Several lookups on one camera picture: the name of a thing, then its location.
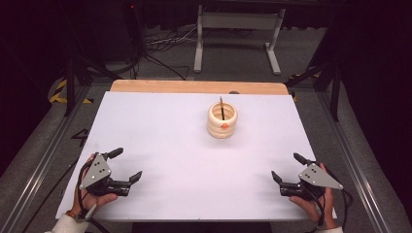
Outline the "metal stand frame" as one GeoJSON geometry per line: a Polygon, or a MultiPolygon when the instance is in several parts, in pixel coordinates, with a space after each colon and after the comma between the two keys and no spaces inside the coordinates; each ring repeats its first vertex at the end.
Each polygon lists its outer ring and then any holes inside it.
{"type": "Polygon", "coordinates": [[[194,57],[193,71],[200,73],[203,57],[203,29],[254,29],[271,30],[270,42],[264,44],[266,54],[274,75],[279,76],[281,69],[275,54],[275,45],[285,17],[285,9],[275,14],[247,14],[247,13],[211,13],[205,12],[203,6],[198,6],[197,11],[197,41],[194,57]]]}

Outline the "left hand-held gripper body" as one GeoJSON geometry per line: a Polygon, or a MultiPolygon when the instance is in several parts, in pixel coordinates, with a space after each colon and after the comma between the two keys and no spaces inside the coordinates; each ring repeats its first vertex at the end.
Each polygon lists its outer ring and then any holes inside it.
{"type": "Polygon", "coordinates": [[[117,196],[127,196],[131,184],[129,182],[114,181],[111,178],[112,170],[105,160],[103,153],[97,153],[87,164],[86,174],[79,184],[79,189],[86,189],[95,196],[114,193],[117,196]]]}

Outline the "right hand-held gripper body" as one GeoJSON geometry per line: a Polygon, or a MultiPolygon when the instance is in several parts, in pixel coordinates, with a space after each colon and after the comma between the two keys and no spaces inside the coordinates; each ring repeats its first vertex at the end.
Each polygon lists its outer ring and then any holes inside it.
{"type": "Polygon", "coordinates": [[[298,177],[299,183],[284,183],[279,180],[282,196],[297,196],[304,200],[318,200],[325,194],[327,187],[339,190],[344,188],[339,181],[317,164],[309,165],[298,177]]]}

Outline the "white table sheet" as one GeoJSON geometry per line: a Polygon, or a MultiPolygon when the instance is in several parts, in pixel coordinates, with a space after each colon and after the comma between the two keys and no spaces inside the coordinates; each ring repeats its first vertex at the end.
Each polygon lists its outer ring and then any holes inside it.
{"type": "Polygon", "coordinates": [[[271,171],[296,183],[313,159],[289,95],[105,93],[79,161],[123,148],[108,164],[115,180],[142,171],[128,196],[96,214],[109,221],[297,220],[306,214],[281,196],[271,171]],[[218,139],[206,128],[209,108],[233,105],[233,135],[218,139]]]}

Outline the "person's right hand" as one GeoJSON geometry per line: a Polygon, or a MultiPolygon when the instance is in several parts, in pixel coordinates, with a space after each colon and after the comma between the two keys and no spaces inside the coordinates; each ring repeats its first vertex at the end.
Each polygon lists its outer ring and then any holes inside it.
{"type": "MultiPolygon", "coordinates": [[[[304,210],[312,221],[317,222],[320,219],[321,216],[319,215],[317,211],[316,203],[306,201],[298,196],[291,196],[289,200],[293,202],[295,205],[297,205],[298,207],[300,207],[302,210],[304,210]]],[[[335,222],[333,215],[332,215],[334,200],[333,200],[332,190],[330,188],[328,187],[326,188],[325,196],[320,198],[319,202],[324,207],[325,229],[331,230],[331,229],[337,228],[338,225],[335,222]]]]}

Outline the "person's left hand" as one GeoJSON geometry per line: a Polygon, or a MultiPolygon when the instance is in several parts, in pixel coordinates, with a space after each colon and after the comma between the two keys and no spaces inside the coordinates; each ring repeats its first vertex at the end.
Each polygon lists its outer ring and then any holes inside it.
{"type": "Polygon", "coordinates": [[[79,189],[75,186],[74,200],[72,208],[68,211],[71,216],[85,215],[90,210],[94,215],[101,207],[118,199],[114,193],[103,196],[89,194],[86,189],[79,189]]]}

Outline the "aluminium floor rail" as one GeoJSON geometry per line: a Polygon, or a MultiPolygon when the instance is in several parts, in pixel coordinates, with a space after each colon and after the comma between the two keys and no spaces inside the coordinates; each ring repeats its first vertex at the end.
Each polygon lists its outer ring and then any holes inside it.
{"type": "Polygon", "coordinates": [[[17,233],[89,90],[89,86],[78,89],[68,116],[66,105],[53,104],[0,178],[0,233],[17,233]]]}
{"type": "Polygon", "coordinates": [[[326,113],[326,118],[331,125],[332,131],[338,139],[339,145],[343,150],[343,160],[346,167],[349,170],[351,178],[355,184],[357,192],[360,196],[363,206],[368,214],[368,217],[372,223],[372,226],[376,233],[393,233],[387,222],[384,220],[382,212],[378,207],[377,200],[371,189],[371,186],[361,169],[359,163],[354,158],[354,153],[349,145],[348,139],[338,121],[336,121],[329,109],[329,101],[327,96],[323,92],[317,92],[317,96],[322,106],[323,111],[326,113]]]}

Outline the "cream ringed pen holder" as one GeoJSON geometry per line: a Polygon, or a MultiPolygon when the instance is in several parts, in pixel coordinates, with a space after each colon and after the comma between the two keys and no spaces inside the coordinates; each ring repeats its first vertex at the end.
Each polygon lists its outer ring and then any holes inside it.
{"type": "Polygon", "coordinates": [[[224,103],[225,120],[222,120],[220,103],[209,108],[206,128],[209,134],[218,139],[226,139],[233,135],[238,119],[236,108],[224,103]]]}

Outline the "black box with red light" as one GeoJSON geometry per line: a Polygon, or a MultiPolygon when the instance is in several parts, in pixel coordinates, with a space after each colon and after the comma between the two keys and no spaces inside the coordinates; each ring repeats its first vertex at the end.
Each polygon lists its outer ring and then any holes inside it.
{"type": "Polygon", "coordinates": [[[142,29],[137,12],[137,5],[131,2],[126,2],[123,10],[126,28],[130,38],[130,44],[133,47],[133,53],[137,58],[140,58],[145,49],[143,44],[142,29]]]}

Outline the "black metal stand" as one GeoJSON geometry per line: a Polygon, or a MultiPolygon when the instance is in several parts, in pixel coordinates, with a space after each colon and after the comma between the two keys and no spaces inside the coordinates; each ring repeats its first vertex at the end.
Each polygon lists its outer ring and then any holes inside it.
{"type": "Polygon", "coordinates": [[[66,81],[67,81],[67,106],[65,116],[68,117],[74,111],[75,107],[79,103],[76,97],[76,83],[79,83],[81,87],[90,87],[93,78],[89,68],[92,68],[100,75],[108,77],[109,79],[116,81],[120,80],[120,76],[107,70],[96,62],[87,59],[80,55],[70,56],[66,63],[66,81]]]}
{"type": "Polygon", "coordinates": [[[317,92],[325,92],[326,88],[331,84],[329,109],[332,118],[337,121],[338,100],[341,82],[341,74],[337,63],[325,63],[320,66],[309,68],[306,72],[300,75],[292,75],[292,77],[285,82],[285,86],[292,87],[298,83],[303,82],[304,80],[315,77],[317,74],[319,74],[319,76],[313,83],[313,88],[317,92]]]}

